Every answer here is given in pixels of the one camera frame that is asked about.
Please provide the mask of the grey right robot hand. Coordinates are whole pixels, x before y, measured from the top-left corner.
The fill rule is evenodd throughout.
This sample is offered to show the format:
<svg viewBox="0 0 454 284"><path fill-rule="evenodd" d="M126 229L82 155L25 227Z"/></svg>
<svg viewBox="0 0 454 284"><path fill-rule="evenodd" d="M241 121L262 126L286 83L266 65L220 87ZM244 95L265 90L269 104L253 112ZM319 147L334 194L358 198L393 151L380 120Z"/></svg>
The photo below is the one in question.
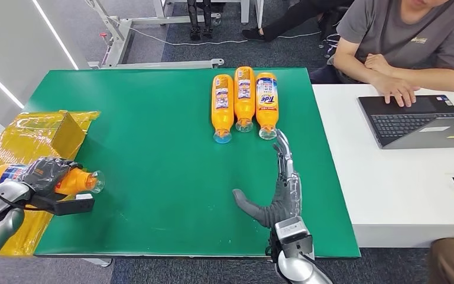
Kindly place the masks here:
<svg viewBox="0 0 454 284"><path fill-rule="evenodd" d="M293 156L285 134L277 129L273 144L278 158L278 175L272 201L267 206L251 202L240 189L232 193L237 206L263 227L273 228L280 221L301 215L301 179L294 169Z"/></svg>

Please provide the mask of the person's right hand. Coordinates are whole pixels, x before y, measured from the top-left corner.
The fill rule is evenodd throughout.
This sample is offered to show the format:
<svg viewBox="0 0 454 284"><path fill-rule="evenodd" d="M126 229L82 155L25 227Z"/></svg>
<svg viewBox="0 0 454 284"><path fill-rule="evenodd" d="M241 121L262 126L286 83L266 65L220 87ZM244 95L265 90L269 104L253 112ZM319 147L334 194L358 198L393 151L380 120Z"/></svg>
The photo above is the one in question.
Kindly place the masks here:
<svg viewBox="0 0 454 284"><path fill-rule="evenodd" d="M371 85L384 97L386 104L392 99L399 107L411 107L416 103L415 91L419 90L419 87L411 86L405 80L380 76L374 79Z"/></svg>

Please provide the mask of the person's left hand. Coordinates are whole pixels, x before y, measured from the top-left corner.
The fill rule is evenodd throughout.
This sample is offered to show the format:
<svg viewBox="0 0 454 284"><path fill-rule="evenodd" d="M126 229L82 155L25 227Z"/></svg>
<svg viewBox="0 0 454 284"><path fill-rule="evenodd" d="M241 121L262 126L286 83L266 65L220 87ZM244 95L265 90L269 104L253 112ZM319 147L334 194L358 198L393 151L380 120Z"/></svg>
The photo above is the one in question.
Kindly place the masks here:
<svg viewBox="0 0 454 284"><path fill-rule="evenodd" d="M386 61L385 57L382 54L369 53L364 65L365 67L376 72L380 72L383 75L392 75L393 67Z"/></svg>

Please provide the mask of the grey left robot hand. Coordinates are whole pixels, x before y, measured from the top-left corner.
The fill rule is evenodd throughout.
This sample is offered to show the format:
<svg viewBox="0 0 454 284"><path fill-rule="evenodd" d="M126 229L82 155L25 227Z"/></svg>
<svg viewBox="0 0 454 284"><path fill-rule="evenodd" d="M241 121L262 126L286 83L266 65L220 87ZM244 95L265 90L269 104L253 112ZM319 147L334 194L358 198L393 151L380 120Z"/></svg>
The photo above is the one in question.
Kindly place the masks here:
<svg viewBox="0 0 454 284"><path fill-rule="evenodd" d="M17 181L27 185L36 194L47 196L54 192L56 185L72 169L81 169L76 161L59 157L41 157L28 165L17 177Z"/></svg>

